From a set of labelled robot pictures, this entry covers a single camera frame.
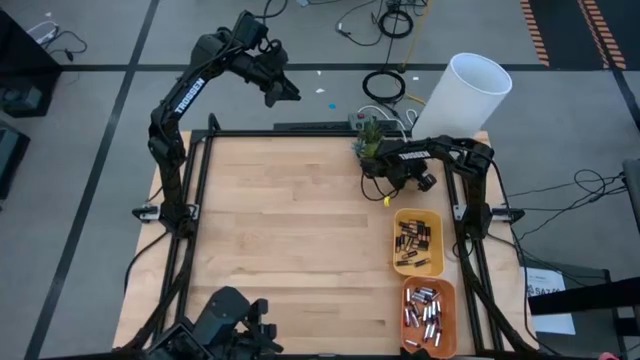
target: green plant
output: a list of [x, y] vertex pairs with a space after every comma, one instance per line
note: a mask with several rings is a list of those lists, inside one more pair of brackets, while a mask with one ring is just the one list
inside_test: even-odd
[[372, 158], [376, 154], [378, 145], [382, 140], [383, 132], [378, 122], [375, 119], [371, 119], [364, 124], [362, 130], [358, 134], [358, 140], [353, 145], [353, 151], [361, 158]]

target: small potted plant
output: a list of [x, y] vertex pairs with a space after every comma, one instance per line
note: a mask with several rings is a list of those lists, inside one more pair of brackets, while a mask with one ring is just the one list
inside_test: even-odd
[[367, 178], [376, 175], [376, 151], [383, 138], [383, 132], [375, 119], [365, 123], [358, 134], [358, 139], [353, 143], [353, 151], [360, 160], [360, 167]]

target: black stripe on carpet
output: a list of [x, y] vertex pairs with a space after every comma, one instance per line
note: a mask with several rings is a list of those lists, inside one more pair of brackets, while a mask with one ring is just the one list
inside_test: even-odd
[[604, 54], [575, 0], [523, 0], [528, 3], [548, 55], [549, 67], [560, 70], [602, 70]]
[[637, 0], [596, 0], [598, 10], [602, 13], [603, 28], [601, 34], [607, 35], [607, 28], [611, 32], [612, 40], [607, 48], [618, 67], [626, 70], [640, 69], [640, 1]]

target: white cable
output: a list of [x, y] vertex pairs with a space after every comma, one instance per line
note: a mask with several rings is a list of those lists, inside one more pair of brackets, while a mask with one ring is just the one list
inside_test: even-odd
[[32, 32], [33, 30], [35, 30], [35, 29], [39, 28], [40, 26], [42, 26], [42, 25], [44, 25], [44, 24], [52, 24], [52, 25], [53, 25], [53, 27], [57, 27], [57, 26], [58, 26], [58, 24], [56, 24], [55, 22], [53, 22], [53, 21], [51, 21], [51, 20], [43, 21], [43, 22], [41, 22], [40, 24], [38, 24], [38, 25], [36, 25], [36, 26], [32, 27], [31, 29], [27, 30], [27, 34], [28, 34], [28, 33], [30, 33], [30, 32]]
[[389, 117], [389, 115], [387, 115], [386, 112], [384, 112], [382, 109], [380, 109], [379, 107], [377, 107], [375, 105], [365, 105], [365, 106], [361, 107], [360, 110], [358, 110], [358, 113], [361, 113], [362, 110], [365, 110], [365, 109], [377, 110], [379, 113], [381, 113], [385, 117], [385, 119], [397, 121], [398, 124], [400, 124], [400, 127], [402, 128], [402, 139], [404, 140], [404, 142], [408, 141], [407, 140], [407, 136], [404, 134], [404, 132], [407, 131], [407, 129], [404, 127], [404, 124], [402, 123], [402, 121]]
[[409, 124], [411, 124], [411, 128], [413, 128], [413, 124], [415, 123], [416, 120], [418, 120], [418, 112], [413, 109], [408, 109], [406, 114], [407, 114], [407, 121], [409, 122]]
[[46, 25], [46, 24], [53, 25], [53, 29], [51, 29], [46, 35], [41, 36], [38, 39], [35, 39], [38, 44], [42, 44], [42, 43], [44, 43], [44, 42], [46, 42], [48, 40], [53, 39], [56, 36], [56, 33], [58, 32], [58, 29], [59, 29], [58, 24], [56, 24], [54, 21], [47, 20], [47, 21], [43, 21], [40, 24], [38, 24], [38, 25], [32, 27], [31, 29], [27, 30], [27, 34], [31, 34], [32, 31], [34, 31], [34, 30], [38, 29], [39, 27], [41, 27], [42, 25]]

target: yellow cable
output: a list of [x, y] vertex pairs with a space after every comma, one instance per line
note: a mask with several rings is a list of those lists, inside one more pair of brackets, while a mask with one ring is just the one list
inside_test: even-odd
[[[415, 35], [413, 36], [413, 41], [411, 41], [411, 47], [409, 48], [409, 53], [407, 54], [407, 58], [404, 59], [404, 62], [402, 63], [402, 68], [405, 69], [407, 67], [407, 64], [409, 63], [409, 60], [411, 60], [411, 56], [413, 56], [413, 49], [415, 48], [416, 43], [418, 42], [418, 38], [420, 37], [420, 32], [422, 30], [422, 25], [424, 24], [425, 20], [427, 19], [427, 15], [429, 14], [429, 6], [431, 5], [431, 2], [433, 0], [427, 0], [427, 5], [424, 8], [424, 12], [422, 13], [422, 16], [420, 16], [420, 20], [418, 22], [418, 27], [416, 28], [416, 32]], [[409, 99], [422, 104], [422, 106], [427, 105], [427, 102], [424, 101], [423, 99], [415, 96], [415, 95], [411, 95], [408, 92], [405, 91], [405, 96], [408, 97]]]
[[427, 19], [427, 15], [429, 15], [429, 7], [431, 6], [431, 2], [432, 1], [433, 0], [427, 0], [427, 5], [424, 8], [424, 12], [422, 13], [422, 16], [420, 16], [420, 21], [418, 22], [418, 27], [416, 28], [416, 33], [413, 36], [413, 41], [411, 42], [411, 47], [409, 48], [409, 53], [407, 54], [407, 58], [402, 63], [402, 67], [403, 68], [407, 67], [407, 63], [409, 63], [409, 60], [411, 59], [411, 56], [413, 56], [413, 48], [415, 47], [416, 42], [418, 41], [418, 38], [420, 37], [420, 31], [422, 30], [422, 25], [424, 24], [424, 21]]
[[427, 105], [427, 102], [426, 102], [426, 101], [424, 101], [423, 99], [421, 99], [421, 98], [419, 98], [419, 97], [417, 97], [417, 96], [411, 95], [411, 94], [409, 94], [409, 93], [408, 93], [408, 92], [406, 92], [406, 91], [404, 92], [404, 95], [405, 95], [406, 97], [408, 97], [409, 99], [411, 99], [411, 100], [413, 100], [413, 101], [415, 101], [415, 102], [417, 102], [417, 103], [419, 103], [419, 104], [422, 104], [422, 106], [426, 106], [426, 105]]

